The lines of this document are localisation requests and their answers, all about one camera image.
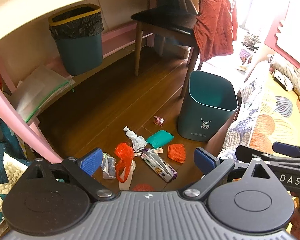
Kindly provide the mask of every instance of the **teal plastic piece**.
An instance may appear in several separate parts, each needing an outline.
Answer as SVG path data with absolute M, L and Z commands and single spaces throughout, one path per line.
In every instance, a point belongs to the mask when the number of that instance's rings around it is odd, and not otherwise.
M 169 143 L 173 138 L 174 136 L 172 134 L 168 133 L 165 130 L 160 130 L 151 135 L 146 141 L 147 143 L 150 143 L 154 148 L 160 148 L 163 145 Z
M 183 138 L 207 142 L 237 107 L 231 82 L 214 74 L 193 71 L 178 119 L 178 133 Z
M 85 73 L 102 63 L 101 33 L 72 40 L 57 39 L 55 42 L 63 65 L 72 76 Z

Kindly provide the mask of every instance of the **wooden floor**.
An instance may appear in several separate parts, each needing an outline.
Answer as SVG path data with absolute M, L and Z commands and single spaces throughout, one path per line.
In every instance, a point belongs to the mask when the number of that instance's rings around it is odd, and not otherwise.
M 160 127 L 153 123 L 154 115 L 165 119 L 162 129 L 174 136 L 170 144 L 183 143 L 186 162 L 177 163 L 167 157 L 167 146 L 160 157 L 178 172 L 178 177 L 166 183 L 140 157 L 135 157 L 136 169 L 131 187 L 150 184 L 156 191 L 175 190 L 198 180 L 202 173 L 194 165 L 193 152 L 204 147 L 213 155 L 221 150 L 231 119 L 206 144 L 182 138 L 177 133 L 177 118 L 182 105 L 179 97 L 186 75 L 186 61 L 160 58 L 151 48 L 141 51 L 139 76 L 134 76 L 133 53 L 101 70 L 68 92 L 39 116 L 40 129 L 62 157 L 81 157 L 95 147 L 114 156 L 120 142 L 131 142 L 123 128 L 128 126 L 147 139 Z M 103 185 L 117 192 L 118 181 L 104 180 L 99 169 L 94 174 Z

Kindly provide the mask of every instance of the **gray ribbed plate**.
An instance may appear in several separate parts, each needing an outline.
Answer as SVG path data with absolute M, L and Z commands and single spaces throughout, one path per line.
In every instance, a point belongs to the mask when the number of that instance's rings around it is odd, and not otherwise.
M 201 202 L 184 200 L 177 192 L 121 192 L 115 200 L 94 205 L 84 222 L 65 233 L 55 236 L 27 236 L 11 231 L 2 239 L 288 240 L 293 237 L 285 231 L 268 236 L 246 236 L 230 231 L 215 222 Z

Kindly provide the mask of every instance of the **empty trash can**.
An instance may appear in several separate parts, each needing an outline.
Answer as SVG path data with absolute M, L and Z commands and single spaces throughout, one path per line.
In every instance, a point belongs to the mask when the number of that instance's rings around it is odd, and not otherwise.
M 237 97 L 228 80 L 193 71 L 178 119 L 178 133 L 190 140 L 207 142 L 237 107 Z
M 51 35 L 70 75 L 85 73 L 102 63 L 101 8 L 82 4 L 49 17 Z

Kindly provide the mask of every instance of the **red plastic bag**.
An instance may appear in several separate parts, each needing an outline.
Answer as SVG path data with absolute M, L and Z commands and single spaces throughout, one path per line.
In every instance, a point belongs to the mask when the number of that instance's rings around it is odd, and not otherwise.
M 124 183 L 130 173 L 131 162 L 134 157 L 133 149 L 126 143 L 119 143 L 114 150 L 115 155 L 117 155 L 121 160 L 115 165 L 115 174 L 119 182 Z M 120 178 L 119 172 L 126 168 L 123 180 Z

